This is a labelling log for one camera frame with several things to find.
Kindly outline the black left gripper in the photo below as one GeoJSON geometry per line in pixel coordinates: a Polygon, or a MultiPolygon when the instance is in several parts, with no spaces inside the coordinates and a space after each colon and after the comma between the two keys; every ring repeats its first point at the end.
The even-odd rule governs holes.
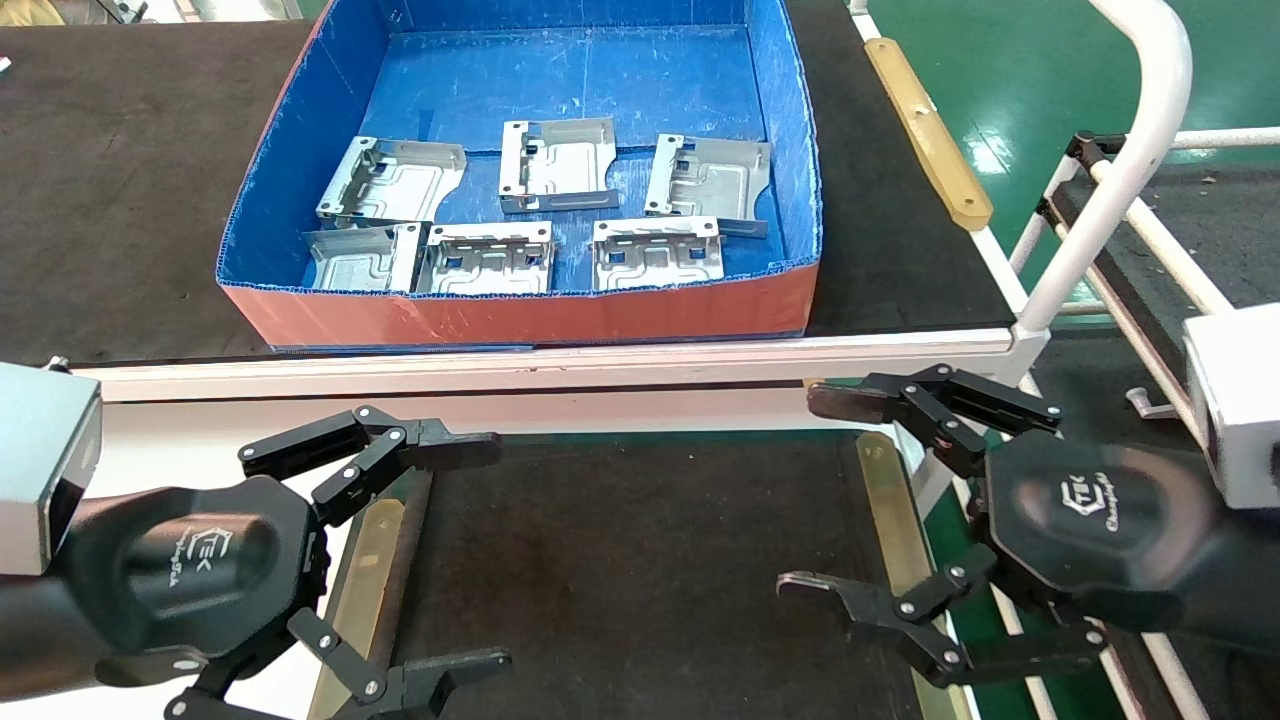
{"type": "Polygon", "coordinates": [[[361,406],[246,445],[239,461],[255,478],[237,486],[87,498],[46,573],[3,578],[3,698],[157,685],[205,669],[166,719],[275,719],[225,696],[294,638],[349,692],[334,719],[440,717],[458,688],[511,670],[509,652],[380,671],[311,610],[330,562],[323,525],[346,524],[408,471],[499,460],[497,433],[361,406]],[[339,460],[312,506],[275,482],[339,460]]]}

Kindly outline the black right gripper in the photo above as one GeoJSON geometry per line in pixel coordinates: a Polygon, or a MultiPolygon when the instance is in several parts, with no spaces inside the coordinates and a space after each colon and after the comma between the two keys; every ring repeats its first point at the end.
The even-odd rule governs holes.
{"type": "Polygon", "coordinates": [[[1128,632],[1277,652],[1277,520],[1230,509],[1198,454],[1027,433],[1055,433],[1061,410],[947,364],[873,373],[856,386],[818,382],[806,406],[836,421],[896,423],[956,477],[984,475],[980,537],[1016,587],[1060,602],[1048,605],[1048,630],[964,644],[937,621],[993,584],[1000,557],[986,544],[901,596],[814,571],[778,575],[780,593],[835,594],[859,638],[892,650],[929,684],[1083,671],[1108,639],[1079,612],[1128,632]],[[968,420],[1019,437],[987,454],[968,420]]]}

